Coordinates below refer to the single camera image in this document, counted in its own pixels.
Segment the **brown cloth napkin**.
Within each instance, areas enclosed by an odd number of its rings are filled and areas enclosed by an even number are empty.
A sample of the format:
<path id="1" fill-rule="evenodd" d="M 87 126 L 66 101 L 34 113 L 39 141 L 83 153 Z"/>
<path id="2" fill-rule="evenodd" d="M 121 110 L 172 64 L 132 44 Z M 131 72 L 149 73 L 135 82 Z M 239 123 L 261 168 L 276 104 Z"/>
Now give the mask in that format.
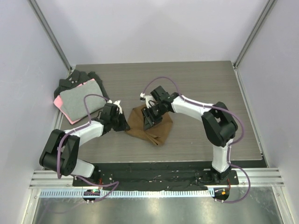
<path id="1" fill-rule="evenodd" d="M 132 137 L 150 142 L 155 146 L 161 146 L 166 142 L 171 132 L 173 121 L 170 115 L 166 113 L 162 116 L 162 122 L 148 130 L 144 130 L 142 114 L 142 108 L 144 107 L 145 105 L 141 105 L 131 110 L 127 120 L 130 130 L 126 131 L 126 133 Z"/>

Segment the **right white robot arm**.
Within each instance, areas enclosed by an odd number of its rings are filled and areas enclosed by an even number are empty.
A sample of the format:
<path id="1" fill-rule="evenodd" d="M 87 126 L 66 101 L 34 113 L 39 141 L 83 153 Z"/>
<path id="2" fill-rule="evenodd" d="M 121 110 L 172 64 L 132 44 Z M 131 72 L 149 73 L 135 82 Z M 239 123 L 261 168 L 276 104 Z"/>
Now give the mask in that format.
<path id="1" fill-rule="evenodd" d="M 233 142 L 238 125 L 224 103 L 204 104 L 177 92 L 169 94 L 162 86 L 150 95 L 141 93 L 140 100 L 146 103 L 142 109 L 144 130 L 161 123 L 163 115 L 168 112 L 184 114 L 202 122 L 206 137 L 213 145 L 211 179 L 216 184 L 227 180 L 231 170 L 228 147 Z"/>

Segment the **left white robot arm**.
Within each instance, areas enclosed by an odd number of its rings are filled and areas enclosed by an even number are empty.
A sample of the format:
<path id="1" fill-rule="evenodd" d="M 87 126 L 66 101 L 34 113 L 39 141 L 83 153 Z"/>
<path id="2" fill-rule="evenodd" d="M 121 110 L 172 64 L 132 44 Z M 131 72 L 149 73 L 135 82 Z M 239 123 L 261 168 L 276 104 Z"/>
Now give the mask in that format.
<path id="1" fill-rule="evenodd" d="M 75 129 L 53 130 L 40 156 L 39 164 L 55 171 L 58 176 L 81 176 L 87 185 L 95 186 L 100 175 L 96 172 L 95 165 L 78 159 L 79 147 L 111 130 L 122 132 L 129 129 L 120 101 L 108 102 L 98 118 L 93 118 Z"/>

